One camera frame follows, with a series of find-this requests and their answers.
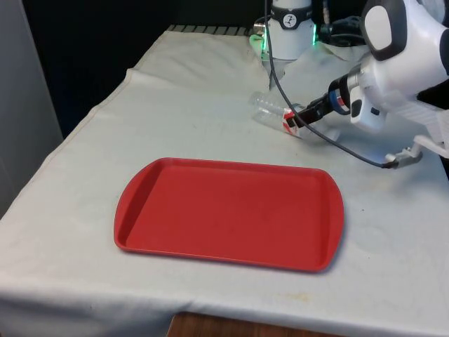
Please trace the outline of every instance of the black cable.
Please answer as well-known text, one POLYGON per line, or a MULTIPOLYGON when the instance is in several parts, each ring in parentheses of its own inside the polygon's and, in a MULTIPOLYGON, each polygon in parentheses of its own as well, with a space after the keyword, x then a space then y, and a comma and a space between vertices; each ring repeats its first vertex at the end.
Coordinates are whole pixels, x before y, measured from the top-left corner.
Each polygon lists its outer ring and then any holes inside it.
POLYGON ((351 156, 367 163, 370 164, 372 166, 375 167, 379 167, 381 169, 392 169, 395 166, 397 166, 397 163, 395 161, 391 161, 389 163, 377 163, 376 161, 370 160, 368 158, 365 158, 361 155, 359 155, 358 153, 348 149, 347 147, 345 147, 344 145, 335 142, 334 140, 330 139, 328 136, 322 134, 321 132, 319 132, 318 130, 316 130, 314 127, 310 126, 309 124, 305 123, 304 120, 301 118, 301 116, 297 113, 295 107, 293 106, 293 104, 291 103, 291 101, 288 99, 288 96, 286 95, 285 91, 282 89, 281 84, 279 83, 279 79, 278 79, 278 75, 276 73, 276 70, 274 70, 274 60, 273 60, 273 48, 272 48, 272 39, 269 35, 269 25, 268 25, 268 0, 265 0, 265 9, 264 9, 264 18, 265 18, 265 33, 267 34, 267 42, 268 42, 268 49, 269 49, 269 64, 270 67, 272 68, 272 72, 273 72, 273 79, 274 82, 276 83, 276 86, 278 87, 279 92, 281 93, 283 99, 285 100, 285 102, 287 103, 288 107, 292 110, 293 114, 295 114, 295 118, 301 122, 301 124, 305 127, 308 128, 312 133, 316 134, 318 137, 324 139, 326 142, 338 147, 339 149, 341 149, 342 151, 345 151, 347 154, 350 154, 351 156))

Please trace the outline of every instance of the table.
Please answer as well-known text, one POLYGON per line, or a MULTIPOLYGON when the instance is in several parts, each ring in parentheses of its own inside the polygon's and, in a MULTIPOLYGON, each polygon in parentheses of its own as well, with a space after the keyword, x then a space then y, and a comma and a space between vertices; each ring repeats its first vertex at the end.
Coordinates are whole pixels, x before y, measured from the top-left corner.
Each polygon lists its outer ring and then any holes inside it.
POLYGON ((287 329, 237 319, 195 315, 188 312, 174 316, 167 337, 337 337, 326 333, 287 329))
MULTIPOLYGON (((356 61, 337 54, 318 45, 286 68, 293 100, 313 98, 356 61)), ((165 33, 1 220, 0 332, 157 337, 188 311, 346 336, 449 335, 449 184, 439 158, 383 171, 271 130, 248 107, 267 87, 245 38, 165 33), (312 275, 120 251, 119 197, 161 157, 326 170, 346 218, 333 264, 312 275)), ((394 116, 376 137, 343 117, 328 122, 378 160, 421 131, 394 116)))

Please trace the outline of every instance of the plastic bottle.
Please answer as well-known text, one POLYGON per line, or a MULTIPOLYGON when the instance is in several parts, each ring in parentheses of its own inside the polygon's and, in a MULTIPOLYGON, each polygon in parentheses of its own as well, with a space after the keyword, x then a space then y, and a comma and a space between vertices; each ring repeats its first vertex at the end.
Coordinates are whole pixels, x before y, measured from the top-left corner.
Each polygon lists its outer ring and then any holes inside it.
MULTIPOLYGON (((265 126, 291 134, 298 138, 312 140, 319 138, 307 128, 295 128, 288 131, 284 126, 283 117, 284 114, 290 113, 291 109, 286 106, 286 103, 281 98, 274 96, 272 93, 261 93, 257 91, 251 95, 250 104, 256 107, 253 119, 265 126)), ((304 107, 299 104, 294 104, 293 106, 297 112, 304 109, 304 107)), ((312 126, 332 140, 337 140, 340 136, 340 132, 335 128, 329 127, 325 121, 318 121, 313 123, 312 126)))

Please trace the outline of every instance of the white plastic casing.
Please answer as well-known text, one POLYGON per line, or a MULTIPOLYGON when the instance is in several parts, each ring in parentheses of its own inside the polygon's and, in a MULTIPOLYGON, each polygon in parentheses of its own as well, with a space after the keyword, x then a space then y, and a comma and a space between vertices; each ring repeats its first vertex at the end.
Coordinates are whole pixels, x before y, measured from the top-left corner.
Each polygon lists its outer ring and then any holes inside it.
POLYGON ((369 133, 378 133, 385 125, 387 114, 376 110, 377 114, 373 114, 372 110, 375 107, 371 104, 369 99, 364 96, 363 91, 359 86, 351 90, 351 123, 369 133), (354 115, 354 104, 359 101, 361 106, 357 115, 354 115))
POLYGON ((440 55, 445 27, 416 0, 403 1, 408 29, 405 50, 385 61, 369 56, 358 78, 369 101, 377 109, 388 112, 449 78, 440 55))
POLYGON ((296 60, 313 44, 314 22, 308 19, 295 30, 284 30, 279 22, 271 19, 269 34, 274 58, 296 60))
POLYGON ((286 9, 306 8, 311 6, 311 0, 273 0, 273 6, 286 9))

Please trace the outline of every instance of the tray rim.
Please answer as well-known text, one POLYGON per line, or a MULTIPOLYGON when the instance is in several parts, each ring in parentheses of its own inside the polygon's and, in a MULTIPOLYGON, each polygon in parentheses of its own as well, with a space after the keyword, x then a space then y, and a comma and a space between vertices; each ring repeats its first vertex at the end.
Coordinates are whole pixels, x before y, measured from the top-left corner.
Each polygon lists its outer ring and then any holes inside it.
POLYGON ((215 261, 215 262, 221 262, 221 263, 234 263, 239 265, 252 265, 256 267, 270 267, 275 268, 277 270, 293 270, 293 271, 302 271, 302 272, 321 272, 329 267, 329 265, 332 263, 333 258, 337 255, 337 250, 340 247, 341 241, 342 241, 342 235, 344 231, 344 203, 343 198, 340 192, 340 189, 337 186, 337 183, 334 181, 332 176, 327 173, 324 170, 321 170, 319 168, 305 168, 305 167, 297 167, 297 166, 280 166, 280 165, 271 165, 271 164, 254 164, 254 163, 245 163, 245 162, 238 162, 238 161, 215 161, 215 160, 207 160, 207 159, 183 159, 183 158, 172 158, 172 157, 164 157, 157 159, 153 161, 152 163, 146 165, 142 170, 140 170, 127 184, 125 190, 123 191, 122 195, 120 196, 119 203, 117 204, 116 208, 116 214, 114 218, 114 242, 122 251, 126 251, 129 253, 143 253, 146 255, 153 255, 153 256, 175 256, 177 258, 188 258, 188 259, 194 259, 194 260, 208 260, 208 261, 215 261), (327 194, 327 197, 332 193, 333 196, 336 198, 333 200, 332 203, 329 202, 330 210, 329 213, 334 214, 335 216, 333 219, 331 219, 331 224, 329 225, 329 228, 332 232, 329 232, 329 238, 327 241, 326 247, 326 255, 325 258, 321 261, 319 264, 315 264, 313 267, 307 267, 307 268, 298 268, 298 267, 283 267, 276 264, 270 264, 270 263, 260 263, 257 261, 247 261, 247 260, 237 260, 233 258, 217 258, 212 256, 199 256, 194 254, 188 254, 188 253, 174 253, 174 252, 164 252, 164 251, 153 251, 151 249, 136 249, 131 248, 129 246, 126 246, 126 243, 124 242, 128 236, 129 233, 126 235, 125 239, 123 240, 123 235, 121 235, 121 230, 123 230, 123 219, 124 219, 124 213, 128 210, 129 206, 133 204, 132 202, 125 203, 125 199, 131 200, 133 197, 135 197, 136 189, 139 188, 142 181, 148 176, 149 173, 151 173, 155 166, 162 165, 161 170, 157 175, 155 175, 155 180, 159 177, 160 172, 166 165, 173 165, 173 164, 183 164, 185 162, 188 163, 200 163, 200 164, 208 164, 209 166, 221 166, 223 169, 225 169, 225 166, 234 166, 233 169, 235 169, 235 166, 241 165, 242 168, 245 169, 245 171, 265 171, 266 169, 275 171, 288 171, 292 173, 297 173, 299 171, 308 171, 308 172, 316 172, 323 177, 325 177, 326 187, 329 193, 327 194))

